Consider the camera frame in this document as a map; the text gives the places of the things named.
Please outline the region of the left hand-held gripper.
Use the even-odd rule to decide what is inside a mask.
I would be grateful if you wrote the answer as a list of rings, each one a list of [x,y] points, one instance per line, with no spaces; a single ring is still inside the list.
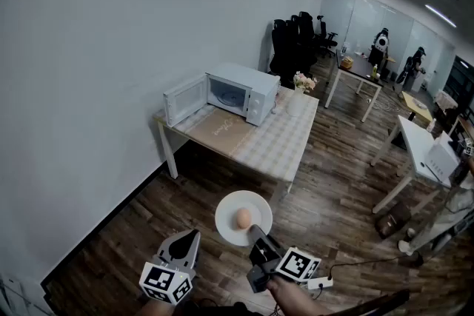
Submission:
[[[179,304],[193,289],[196,276],[194,266],[201,243],[198,230],[179,232],[166,238],[158,248],[158,256],[167,262],[177,261],[182,265],[155,264],[146,262],[139,285],[146,296],[168,304]]]

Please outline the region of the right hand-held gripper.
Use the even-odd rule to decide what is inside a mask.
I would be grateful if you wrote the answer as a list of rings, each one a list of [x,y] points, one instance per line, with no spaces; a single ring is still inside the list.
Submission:
[[[247,273],[247,280],[254,293],[265,291],[268,281],[275,276],[306,283],[321,262],[320,258],[297,247],[284,249],[256,224],[248,229],[248,235],[254,246],[250,253],[253,267]]]

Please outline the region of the brown egg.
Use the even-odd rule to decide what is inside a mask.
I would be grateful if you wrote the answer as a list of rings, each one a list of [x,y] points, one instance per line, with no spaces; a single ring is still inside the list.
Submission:
[[[240,208],[235,214],[235,221],[239,229],[248,229],[252,224],[252,215],[247,208]]]

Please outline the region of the white round plate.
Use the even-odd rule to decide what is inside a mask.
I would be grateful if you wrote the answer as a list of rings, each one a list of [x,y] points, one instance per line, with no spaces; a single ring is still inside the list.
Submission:
[[[239,190],[226,195],[218,204],[215,223],[219,234],[226,242],[236,246],[253,245],[248,229],[236,226],[235,214],[238,209],[247,208],[252,215],[253,224],[258,225],[267,235],[273,224],[273,213],[268,202],[255,192]]]

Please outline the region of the white microwave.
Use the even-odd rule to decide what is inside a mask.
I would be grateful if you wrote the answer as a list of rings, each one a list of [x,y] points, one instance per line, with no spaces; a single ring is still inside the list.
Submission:
[[[206,105],[213,105],[259,126],[275,106],[280,77],[220,64],[164,92],[167,125],[173,127]]]

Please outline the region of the person's left forearm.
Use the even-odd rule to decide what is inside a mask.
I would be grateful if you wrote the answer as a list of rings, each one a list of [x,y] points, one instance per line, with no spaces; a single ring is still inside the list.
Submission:
[[[149,300],[134,316],[173,316],[176,307],[172,304],[160,301]]]

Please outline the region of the person's right forearm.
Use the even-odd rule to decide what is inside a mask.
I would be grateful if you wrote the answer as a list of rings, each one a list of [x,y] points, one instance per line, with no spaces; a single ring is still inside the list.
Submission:
[[[294,282],[274,275],[267,282],[267,289],[285,316],[322,316],[332,313]]]

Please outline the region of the brown placemat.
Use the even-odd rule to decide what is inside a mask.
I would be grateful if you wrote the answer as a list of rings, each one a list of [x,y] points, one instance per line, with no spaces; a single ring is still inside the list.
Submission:
[[[213,109],[187,130],[187,134],[204,146],[230,156],[255,131],[256,126],[241,116]]]

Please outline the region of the black chest-mounted panel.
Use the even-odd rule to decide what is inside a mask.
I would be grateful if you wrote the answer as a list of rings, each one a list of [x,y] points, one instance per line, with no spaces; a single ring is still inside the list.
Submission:
[[[410,299],[410,290],[402,289],[391,295],[384,295],[374,300],[324,316],[384,316],[405,304]]]

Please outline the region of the brown bag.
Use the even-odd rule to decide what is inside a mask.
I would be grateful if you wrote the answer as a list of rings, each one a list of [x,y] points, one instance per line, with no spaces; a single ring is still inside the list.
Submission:
[[[409,207],[399,201],[375,222],[375,230],[379,237],[384,240],[399,231],[411,217]]]

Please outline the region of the pink flower bunch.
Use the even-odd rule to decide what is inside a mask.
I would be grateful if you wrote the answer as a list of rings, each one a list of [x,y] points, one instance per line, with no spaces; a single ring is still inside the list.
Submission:
[[[294,87],[302,90],[304,93],[314,90],[317,83],[318,81],[316,79],[308,77],[299,71],[293,76]]]

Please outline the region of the white table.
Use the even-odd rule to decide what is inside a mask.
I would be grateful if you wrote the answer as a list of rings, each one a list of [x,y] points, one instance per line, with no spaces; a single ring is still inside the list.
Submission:
[[[389,134],[380,150],[371,160],[370,166],[374,167],[383,155],[388,151],[394,138],[401,132],[407,148],[408,159],[405,164],[398,169],[397,176],[400,177],[398,184],[382,199],[372,210],[373,214],[380,212],[389,202],[391,202],[406,186],[415,179],[425,179],[435,185],[435,189],[430,194],[425,195],[414,207],[410,209],[410,214],[415,215],[420,212],[428,203],[444,189],[449,189],[448,180],[441,182],[430,171],[424,159],[434,144],[434,138],[430,132],[421,128],[417,124],[408,121],[406,118],[398,116],[397,122]]]

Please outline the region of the black-topped white-legged table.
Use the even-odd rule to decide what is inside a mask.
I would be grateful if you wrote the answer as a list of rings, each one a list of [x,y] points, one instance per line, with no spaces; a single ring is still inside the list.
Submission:
[[[353,66],[350,70],[344,70],[340,66],[340,61],[342,59],[341,51],[336,50],[335,58],[333,59],[333,62],[330,66],[330,74],[327,79],[327,84],[330,85],[330,92],[329,95],[327,96],[327,100],[324,104],[324,108],[327,109],[330,105],[330,102],[333,98],[334,92],[336,91],[336,87],[338,85],[338,82],[340,81],[340,78],[342,75],[345,75],[350,78],[354,78],[356,80],[359,80],[359,87],[356,90],[357,93],[360,92],[360,89],[363,84],[367,84],[370,87],[375,88],[375,93],[372,97],[372,102],[368,104],[367,109],[365,111],[364,116],[361,119],[361,122],[364,123],[370,114],[380,92],[383,87],[383,84],[381,83],[380,80],[376,81],[376,79],[373,79],[371,77],[372,71],[373,71],[373,66],[371,63],[369,63],[366,59],[363,59],[357,55],[352,55],[349,56],[353,59]]]

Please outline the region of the table with light cloth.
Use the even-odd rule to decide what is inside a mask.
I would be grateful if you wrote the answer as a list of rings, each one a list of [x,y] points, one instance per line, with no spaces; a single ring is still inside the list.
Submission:
[[[455,110],[458,107],[458,103],[443,90],[436,93],[434,101],[443,112]]]

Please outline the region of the ceiling strip light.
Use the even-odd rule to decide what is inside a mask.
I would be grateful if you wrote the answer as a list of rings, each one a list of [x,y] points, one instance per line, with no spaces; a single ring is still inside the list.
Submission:
[[[451,19],[449,19],[448,17],[446,17],[443,13],[439,12],[437,9],[435,9],[435,8],[432,7],[431,5],[426,4],[425,7],[426,7],[430,12],[434,13],[435,15],[437,15],[440,19],[442,19],[443,21],[445,21],[446,23],[448,23],[451,27],[457,28],[456,24],[455,24]]]

